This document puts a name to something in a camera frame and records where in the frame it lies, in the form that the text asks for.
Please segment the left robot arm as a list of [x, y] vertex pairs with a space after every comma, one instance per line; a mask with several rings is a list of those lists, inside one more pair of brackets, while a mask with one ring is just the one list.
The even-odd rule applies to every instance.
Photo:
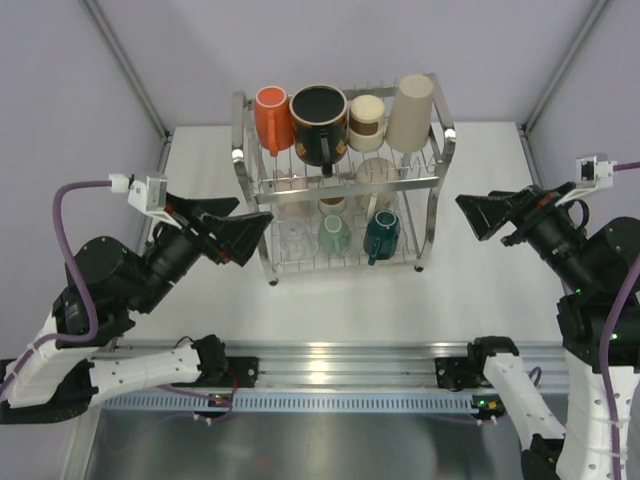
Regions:
[[234, 215], [235, 197], [185, 199], [164, 194], [130, 205], [155, 220], [142, 254], [100, 236], [66, 265], [67, 286], [38, 336], [1, 363], [1, 422], [51, 424], [107, 399], [169, 384], [220, 384], [229, 372], [225, 344], [210, 334], [160, 354], [97, 360], [95, 353], [151, 313], [200, 259], [244, 266], [273, 220], [270, 212]]

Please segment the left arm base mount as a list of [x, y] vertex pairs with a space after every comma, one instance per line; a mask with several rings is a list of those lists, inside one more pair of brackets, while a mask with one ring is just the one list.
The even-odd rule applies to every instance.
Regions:
[[259, 375], [259, 358], [253, 356], [229, 356], [228, 370], [221, 378], [223, 388], [254, 388]]

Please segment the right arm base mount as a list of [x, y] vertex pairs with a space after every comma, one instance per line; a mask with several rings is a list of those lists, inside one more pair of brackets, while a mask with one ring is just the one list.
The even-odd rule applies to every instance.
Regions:
[[439, 357], [434, 360], [437, 386], [459, 392], [465, 389], [489, 388], [479, 364], [468, 357]]

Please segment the black mug with orange print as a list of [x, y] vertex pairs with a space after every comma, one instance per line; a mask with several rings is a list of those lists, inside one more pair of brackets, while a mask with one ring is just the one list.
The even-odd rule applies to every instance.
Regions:
[[348, 147], [348, 100], [337, 87], [325, 84], [306, 86], [291, 98], [294, 148], [306, 165], [333, 175]]

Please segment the steel two-tier dish rack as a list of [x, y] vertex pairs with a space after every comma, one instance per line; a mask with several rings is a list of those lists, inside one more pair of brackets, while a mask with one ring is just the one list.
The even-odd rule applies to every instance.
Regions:
[[[434, 84], [433, 107], [440, 125], [431, 129], [427, 145], [417, 153], [400, 154], [388, 146], [377, 155], [391, 161], [399, 175], [393, 182], [357, 184], [356, 172], [368, 155], [349, 150], [337, 164], [328, 185], [319, 169], [303, 164], [294, 150], [271, 158], [259, 144], [254, 125], [254, 102], [242, 91], [232, 96], [231, 156], [234, 171], [250, 211], [270, 211], [274, 218], [263, 233], [257, 254], [267, 282], [275, 286], [281, 277], [313, 270], [365, 267], [363, 249], [368, 222], [356, 195], [383, 191], [396, 193], [392, 211], [400, 220], [400, 236], [389, 264], [411, 265], [416, 272], [427, 266], [436, 235], [439, 194], [456, 146], [456, 130], [445, 95], [436, 74], [428, 76]], [[343, 212], [351, 232], [349, 249], [343, 257], [315, 248], [309, 260], [287, 261], [280, 245], [280, 224], [284, 209], [299, 202], [342, 196]]]

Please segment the steel cup cream brown sleeve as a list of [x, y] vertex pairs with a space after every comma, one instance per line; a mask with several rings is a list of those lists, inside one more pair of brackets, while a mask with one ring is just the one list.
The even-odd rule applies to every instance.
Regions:
[[378, 150], [384, 141], [385, 104], [374, 95], [360, 95], [350, 105], [349, 145], [356, 151]]

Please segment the beige paper cup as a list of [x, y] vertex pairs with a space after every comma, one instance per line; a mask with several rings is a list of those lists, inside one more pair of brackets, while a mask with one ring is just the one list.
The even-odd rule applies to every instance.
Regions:
[[394, 150], [411, 154], [422, 150], [431, 129], [434, 84], [424, 74], [403, 77], [397, 88], [385, 139]]

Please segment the clear glass cup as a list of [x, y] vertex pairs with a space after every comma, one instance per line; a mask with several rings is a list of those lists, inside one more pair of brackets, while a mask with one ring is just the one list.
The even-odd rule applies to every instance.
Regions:
[[315, 247], [307, 221], [298, 216], [285, 218], [280, 224], [280, 245], [287, 261], [311, 259]]

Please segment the teal cup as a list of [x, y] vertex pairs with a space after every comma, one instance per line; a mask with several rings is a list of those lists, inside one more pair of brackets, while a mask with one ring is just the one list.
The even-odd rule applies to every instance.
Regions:
[[340, 216], [327, 215], [321, 223], [317, 239], [325, 253], [343, 257], [350, 246], [351, 232]]

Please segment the dark teal mug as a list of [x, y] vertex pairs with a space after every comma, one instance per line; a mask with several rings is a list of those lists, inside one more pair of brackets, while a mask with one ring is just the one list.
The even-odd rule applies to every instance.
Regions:
[[399, 235], [399, 217], [388, 209], [376, 212], [367, 225], [363, 242], [368, 264], [373, 266], [377, 261], [391, 259], [396, 253]]

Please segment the cream mug green inside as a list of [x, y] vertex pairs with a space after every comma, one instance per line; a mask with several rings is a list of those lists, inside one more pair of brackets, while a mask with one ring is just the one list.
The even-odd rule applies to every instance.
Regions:
[[[369, 158], [363, 161], [356, 172], [357, 184], [373, 184], [393, 182], [399, 179], [395, 165], [382, 157]], [[373, 194], [356, 195], [356, 203], [366, 214], [366, 221], [371, 221], [380, 210], [391, 209], [395, 201], [394, 191], [383, 191]]]

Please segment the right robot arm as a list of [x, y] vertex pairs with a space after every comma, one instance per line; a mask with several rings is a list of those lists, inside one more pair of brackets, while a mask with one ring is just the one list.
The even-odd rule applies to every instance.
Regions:
[[569, 182], [456, 199], [477, 239], [512, 224], [503, 245], [530, 245], [568, 287], [557, 304], [569, 379], [566, 421], [553, 416], [507, 337], [473, 340], [467, 372], [497, 391], [519, 436], [524, 478], [623, 479], [639, 384], [639, 222], [617, 217], [587, 235], [569, 214], [573, 190]]

